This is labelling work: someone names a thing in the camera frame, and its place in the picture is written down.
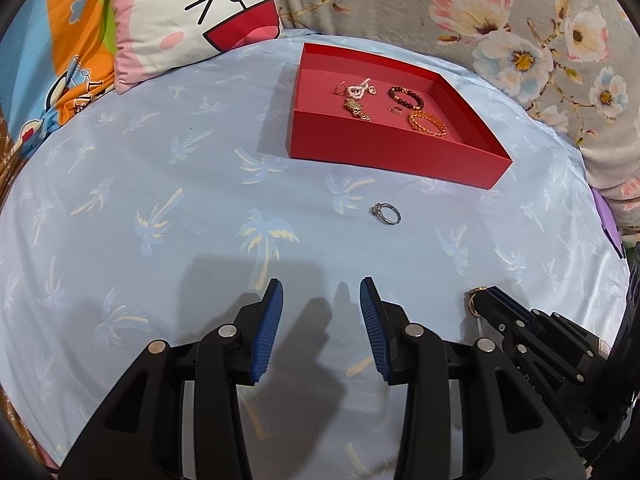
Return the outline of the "red jewelry tray box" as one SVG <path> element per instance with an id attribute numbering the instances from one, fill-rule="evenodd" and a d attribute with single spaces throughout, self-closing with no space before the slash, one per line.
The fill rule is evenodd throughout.
<path id="1" fill-rule="evenodd" d="M 344 109 L 358 100 L 366 122 Z M 402 114 L 390 107 L 398 105 Z M 442 138 L 410 128 L 423 110 L 447 125 Z M 492 188 L 512 159 L 471 104 L 438 73 L 382 55 L 305 44 L 293 98 L 288 154 Z"/>

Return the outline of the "pink white cat pillow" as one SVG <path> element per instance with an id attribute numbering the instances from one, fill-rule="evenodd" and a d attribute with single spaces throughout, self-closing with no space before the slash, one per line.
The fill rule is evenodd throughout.
<path id="1" fill-rule="evenodd" d="M 176 67 L 276 39 L 276 0 L 111 0 L 115 90 L 122 94 Z"/>

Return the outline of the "grey floral blanket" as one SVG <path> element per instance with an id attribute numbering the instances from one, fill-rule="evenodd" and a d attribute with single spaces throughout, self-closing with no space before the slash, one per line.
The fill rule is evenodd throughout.
<path id="1" fill-rule="evenodd" d="M 582 152 L 625 234 L 639 229 L 639 35 L 618 0 L 277 0 L 282 23 L 474 70 Z"/>

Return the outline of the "colourful cartoon blanket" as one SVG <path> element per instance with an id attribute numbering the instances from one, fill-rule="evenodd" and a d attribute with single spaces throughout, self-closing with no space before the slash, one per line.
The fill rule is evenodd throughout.
<path id="1" fill-rule="evenodd" d="M 111 0 L 26 0 L 1 39 L 1 191 L 43 141 L 114 88 Z"/>

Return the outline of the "gold wrist watch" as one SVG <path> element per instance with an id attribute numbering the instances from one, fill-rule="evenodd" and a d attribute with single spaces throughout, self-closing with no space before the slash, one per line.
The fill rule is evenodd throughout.
<path id="1" fill-rule="evenodd" d="M 371 119 L 371 116 L 363 110 L 363 106 L 358 100 L 346 99 L 343 103 L 343 106 L 344 109 L 352 114 L 352 116 L 354 116 L 355 118 L 365 120 L 366 122 Z"/>

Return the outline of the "gold bangle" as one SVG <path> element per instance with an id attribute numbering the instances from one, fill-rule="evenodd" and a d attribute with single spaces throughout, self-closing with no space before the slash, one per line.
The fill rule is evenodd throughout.
<path id="1" fill-rule="evenodd" d="M 408 115 L 407 120 L 411 129 L 428 136 L 442 138 L 447 134 L 447 125 L 436 115 L 423 110 L 414 110 Z"/>

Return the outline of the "purple object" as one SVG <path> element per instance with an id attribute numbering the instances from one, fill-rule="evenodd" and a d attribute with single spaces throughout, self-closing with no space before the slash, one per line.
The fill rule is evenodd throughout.
<path id="1" fill-rule="evenodd" d="M 614 247 L 616 254 L 621 259 L 625 259 L 626 254 L 624 244 L 620 238 L 620 232 L 618 232 L 611 208 L 595 188 L 591 188 L 591 193 L 594 199 L 594 204 L 596 205 L 597 213 L 601 220 L 601 226 L 604 234 Z"/>

